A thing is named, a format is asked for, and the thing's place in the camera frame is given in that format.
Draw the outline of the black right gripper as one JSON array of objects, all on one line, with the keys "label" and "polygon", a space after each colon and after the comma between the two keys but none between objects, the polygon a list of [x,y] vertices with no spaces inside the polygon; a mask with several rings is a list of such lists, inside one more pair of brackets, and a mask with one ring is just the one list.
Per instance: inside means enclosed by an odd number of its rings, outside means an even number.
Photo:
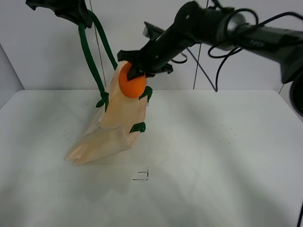
[{"label": "black right gripper", "polygon": [[143,48],[136,51],[120,50],[117,54],[118,61],[127,61],[132,64],[127,73],[127,80],[133,80],[145,75],[153,78],[156,74],[172,73],[172,61],[176,64],[187,62],[187,56],[182,53],[189,47],[189,39],[182,38],[159,38],[150,40]]}]

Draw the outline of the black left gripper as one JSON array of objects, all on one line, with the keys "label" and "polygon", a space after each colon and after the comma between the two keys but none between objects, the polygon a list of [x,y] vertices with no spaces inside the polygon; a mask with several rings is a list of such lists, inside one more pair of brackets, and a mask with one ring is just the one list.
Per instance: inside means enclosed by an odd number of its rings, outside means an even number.
[{"label": "black left gripper", "polygon": [[38,7],[47,8],[52,10],[57,17],[77,25],[83,24],[85,27],[92,27],[92,19],[84,0],[26,0],[26,4],[32,10],[36,10]]}]

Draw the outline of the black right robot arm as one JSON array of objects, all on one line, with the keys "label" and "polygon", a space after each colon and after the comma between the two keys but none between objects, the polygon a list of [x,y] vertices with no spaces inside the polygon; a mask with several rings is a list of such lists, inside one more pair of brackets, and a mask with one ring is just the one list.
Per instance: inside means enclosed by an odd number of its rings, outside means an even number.
[{"label": "black right robot arm", "polygon": [[301,31],[269,27],[269,20],[249,24],[245,8],[222,7],[218,1],[202,8],[195,1],[184,4],[174,22],[162,30],[146,23],[148,43],[137,51],[120,51],[119,61],[131,64],[127,79],[154,77],[173,71],[170,61],[195,44],[226,51],[222,60],[242,50],[279,63],[281,82],[290,83],[290,101],[298,114],[303,112],[303,34]]}]

